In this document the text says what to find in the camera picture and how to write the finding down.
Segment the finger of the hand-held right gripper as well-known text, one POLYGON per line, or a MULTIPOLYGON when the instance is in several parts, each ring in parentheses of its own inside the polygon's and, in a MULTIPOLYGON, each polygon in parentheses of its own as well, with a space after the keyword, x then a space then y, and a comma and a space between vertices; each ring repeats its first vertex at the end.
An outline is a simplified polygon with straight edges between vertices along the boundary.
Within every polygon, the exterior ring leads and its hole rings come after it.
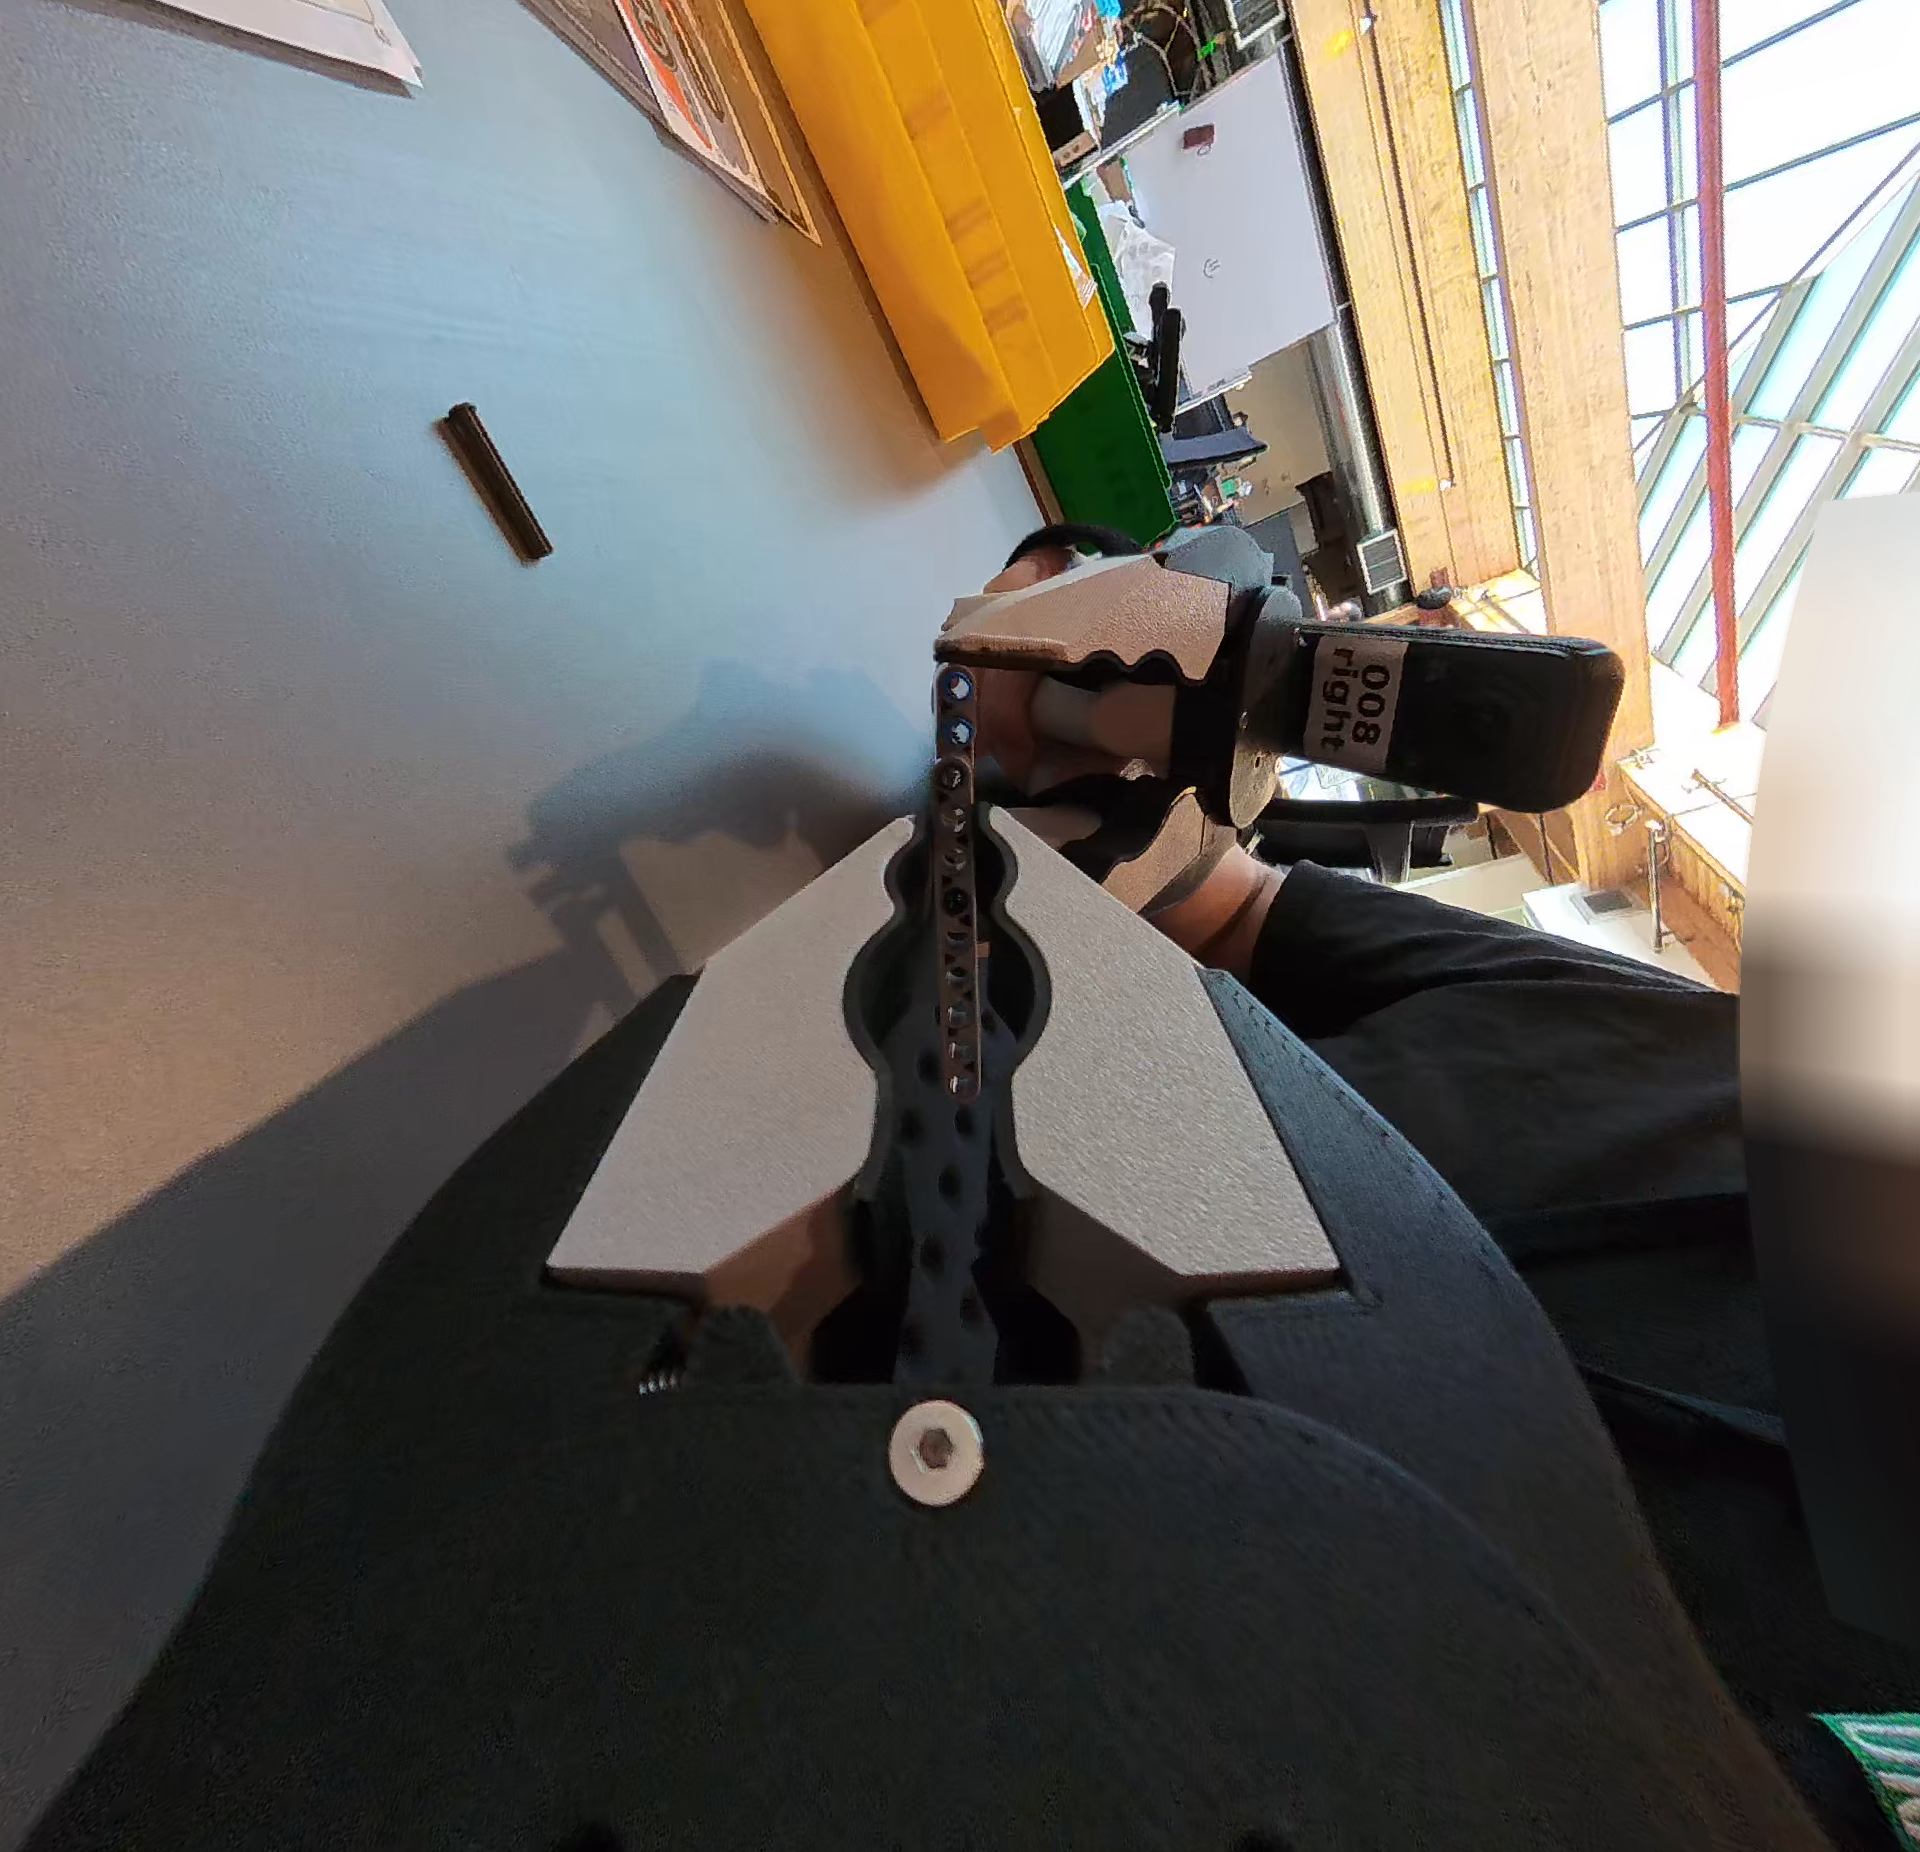
POLYGON ((1210 908, 1240 920, 1254 905, 1254 861, 1196 784, 1146 772, 1073 776, 1020 804, 1020 826, 1145 920, 1210 908))
POLYGON ((936 661, 966 668, 1079 672, 1113 668, 1198 685, 1231 638, 1240 590, 1171 569, 1156 554, 1100 556, 1019 590, 954 602, 936 661))

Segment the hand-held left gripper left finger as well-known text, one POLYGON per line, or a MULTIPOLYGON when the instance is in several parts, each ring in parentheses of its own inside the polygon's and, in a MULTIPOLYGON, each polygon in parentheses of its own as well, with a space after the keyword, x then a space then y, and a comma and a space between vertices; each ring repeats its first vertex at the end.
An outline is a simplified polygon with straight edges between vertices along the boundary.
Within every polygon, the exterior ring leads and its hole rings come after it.
POLYGON ((847 1211, 879 1111, 847 983, 916 834, 891 819, 708 959, 547 1254, 553 1286, 754 1310, 811 1371, 856 1287, 847 1211))

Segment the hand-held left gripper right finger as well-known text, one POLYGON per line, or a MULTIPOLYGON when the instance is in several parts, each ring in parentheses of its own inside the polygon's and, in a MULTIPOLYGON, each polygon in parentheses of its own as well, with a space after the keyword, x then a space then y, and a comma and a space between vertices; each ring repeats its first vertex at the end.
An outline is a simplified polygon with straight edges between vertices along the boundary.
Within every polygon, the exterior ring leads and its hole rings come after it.
POLYGON ((1002 913, 1035 965, 1009 1077, 1025 1284, 1073 1329, 1340 1290, 1340 1257, 1202 965, 1004 810, 1002 913))

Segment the short grey toy beam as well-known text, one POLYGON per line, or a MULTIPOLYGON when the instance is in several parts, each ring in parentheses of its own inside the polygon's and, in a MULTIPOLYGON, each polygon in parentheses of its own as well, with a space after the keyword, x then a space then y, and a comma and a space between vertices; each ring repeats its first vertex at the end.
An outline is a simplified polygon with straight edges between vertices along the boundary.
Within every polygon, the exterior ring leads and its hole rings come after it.
POLYGON ((973 698, 975 741, 963 759, 943 756, 936 742, 939 700, 933 679, 934 761, 929 800, 929 899, 934 951, 934 1010, 943 1084, 953 1101, 971 1103, 982 1088, 982 943, 975 896, 975 747, 976 679, 973 698))

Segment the person's right forearm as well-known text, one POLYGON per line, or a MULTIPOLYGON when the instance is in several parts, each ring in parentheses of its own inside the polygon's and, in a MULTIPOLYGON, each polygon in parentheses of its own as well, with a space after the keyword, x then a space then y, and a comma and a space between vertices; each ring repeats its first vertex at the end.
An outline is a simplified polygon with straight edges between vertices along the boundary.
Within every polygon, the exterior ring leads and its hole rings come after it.
POLYGON ((1516 1262, 1738 1239, 1740 1001, 1321 864, 1221 869, 1196 955, 1335 1071, 1516 1262))

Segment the grey desk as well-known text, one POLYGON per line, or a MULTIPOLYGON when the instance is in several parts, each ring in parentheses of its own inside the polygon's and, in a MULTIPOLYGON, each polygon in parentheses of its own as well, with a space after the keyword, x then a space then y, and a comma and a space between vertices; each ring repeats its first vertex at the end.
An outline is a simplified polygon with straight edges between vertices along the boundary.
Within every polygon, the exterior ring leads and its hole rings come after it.
POLYGON ((386 2, 421 87, 4 0, 4 1848, 396 1235, 901 810, 1036 516, 776 83, 817 246, 523 2, 386 2))

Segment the person's right hand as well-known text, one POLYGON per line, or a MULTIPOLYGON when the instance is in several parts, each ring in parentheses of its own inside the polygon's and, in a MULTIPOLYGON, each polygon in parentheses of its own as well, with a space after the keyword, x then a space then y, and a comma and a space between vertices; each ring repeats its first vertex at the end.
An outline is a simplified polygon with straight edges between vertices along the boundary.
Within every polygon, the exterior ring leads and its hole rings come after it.
MULTIPOLYGON (((1082 558, 1065 524, 1050 524, 1009 554, 983 593, 1019 593, 1062 578, 1082 558)), ((1070 742, 1050 736, 1036 720, 1040 675, 989 668, 979 679, 979 738, 1004 783, 1032 800, 1065 794, 1070 806, 1093 810, 1093 779, 1158 779, 1165 761, 1148 753, 1113 753, 1102 742, 1070 742)), ((1262 861, 1227 840, 1213 861, 1198 864, 1182 896, 1158 892, 1139 913, 1208 969, 1253 983, 1266 920, 1283 891, 1283 866, 1262 861)))

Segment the green storage bin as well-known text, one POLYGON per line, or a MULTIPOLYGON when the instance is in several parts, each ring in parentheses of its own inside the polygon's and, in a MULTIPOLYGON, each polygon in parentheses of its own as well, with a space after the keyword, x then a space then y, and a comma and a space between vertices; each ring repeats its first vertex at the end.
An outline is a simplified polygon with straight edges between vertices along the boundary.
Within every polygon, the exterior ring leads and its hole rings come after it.
POLYGON ((1096 524, 1135 539, 1161 542, 1176 512, 1160 431, 1133 366, 1127 334, 1133 312, 1099 208, 1082 182, 1070 182, 1068 208, 1079 244, 1111 329, 1111 355, 1025 441, 1045 480, 1057 520, 1096 524))

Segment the black office chair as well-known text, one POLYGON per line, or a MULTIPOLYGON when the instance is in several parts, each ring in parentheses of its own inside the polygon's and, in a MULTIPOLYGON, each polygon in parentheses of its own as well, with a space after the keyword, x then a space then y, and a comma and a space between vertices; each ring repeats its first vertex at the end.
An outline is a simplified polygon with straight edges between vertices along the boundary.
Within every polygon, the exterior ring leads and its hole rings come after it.
POLYGON ((1456 794, 1399 791, 1360 800, 1274 799, 1253 826, 1266 861, 1315 861, 1399 883, 1415 869, 1447 861, 1449 837, 1471 826, 1481 804, 1456 794))

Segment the red ceiling pipe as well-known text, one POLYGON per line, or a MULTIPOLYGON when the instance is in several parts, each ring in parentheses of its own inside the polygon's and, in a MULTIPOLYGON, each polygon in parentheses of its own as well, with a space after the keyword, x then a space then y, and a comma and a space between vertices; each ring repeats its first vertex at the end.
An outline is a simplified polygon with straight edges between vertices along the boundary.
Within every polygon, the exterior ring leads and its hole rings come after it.
POLYGON ((1708 508, 1708 582, 1715 640, 1715 727, 1742 719, 1738 614, 1736 414, 1723 225, 1723 104, 1719 0, 1690 0, 1699 296, 1705 320, 1705 490, 1708 508))

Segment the yellow plastic storage bin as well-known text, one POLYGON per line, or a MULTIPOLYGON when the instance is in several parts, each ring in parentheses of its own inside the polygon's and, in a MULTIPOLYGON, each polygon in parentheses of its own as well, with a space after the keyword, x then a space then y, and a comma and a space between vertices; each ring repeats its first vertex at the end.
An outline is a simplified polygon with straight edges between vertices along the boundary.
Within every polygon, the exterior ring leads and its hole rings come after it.
POLYGON ((936 436, 1019 446, 1116 352, 999 0, 743 0, 936 436))

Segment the person's black shirt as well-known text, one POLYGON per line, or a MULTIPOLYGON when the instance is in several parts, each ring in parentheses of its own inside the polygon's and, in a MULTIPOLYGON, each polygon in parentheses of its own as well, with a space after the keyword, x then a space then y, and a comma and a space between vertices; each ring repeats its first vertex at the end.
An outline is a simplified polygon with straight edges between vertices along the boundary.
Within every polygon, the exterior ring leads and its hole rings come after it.
POLYGON ((1829 1717, 1916 1715, 1916 1647, 1837 1619, 1785 1449, 1747 1201, 1485 1220, 1564 1335, 1715 1672, 1837 1848, 1916 1848, 1829 1717))

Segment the dark toy axle rod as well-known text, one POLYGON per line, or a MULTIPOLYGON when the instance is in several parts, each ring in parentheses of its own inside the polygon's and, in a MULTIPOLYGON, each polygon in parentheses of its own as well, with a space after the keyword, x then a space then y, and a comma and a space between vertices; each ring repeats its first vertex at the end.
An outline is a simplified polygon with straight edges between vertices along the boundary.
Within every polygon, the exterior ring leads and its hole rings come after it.
POLYGON ((517 560, 535 567, 555 552, 553 539, 535 516, 529 495, 503 459, 485 422, 470 402, 459 402, 439 418, 444 446, 465 474, 470 490, 483 502, 517 560))

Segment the white orange sticker sheet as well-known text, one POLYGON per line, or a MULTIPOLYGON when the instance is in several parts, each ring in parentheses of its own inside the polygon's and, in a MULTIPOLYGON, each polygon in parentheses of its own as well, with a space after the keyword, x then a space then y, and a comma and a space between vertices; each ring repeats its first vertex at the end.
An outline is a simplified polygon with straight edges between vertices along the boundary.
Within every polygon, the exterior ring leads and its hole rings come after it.
POLYGON ((772 189, 734 111, 697 0, 612 0, 655 116, 687 159, 772 216, 772 189))

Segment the silver air duct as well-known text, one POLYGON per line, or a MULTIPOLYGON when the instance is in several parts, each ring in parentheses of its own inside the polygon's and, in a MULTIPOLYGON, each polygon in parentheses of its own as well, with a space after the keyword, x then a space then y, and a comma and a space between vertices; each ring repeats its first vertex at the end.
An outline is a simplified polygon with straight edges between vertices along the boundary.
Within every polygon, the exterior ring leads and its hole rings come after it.
POLYGON ((1410 600, 1410 570, 1352 323, 1339 316, 1305 351, 1330 460, 1301 482, 1316 539, 1305 567, 1331 602, 1388 613, 1410 600))

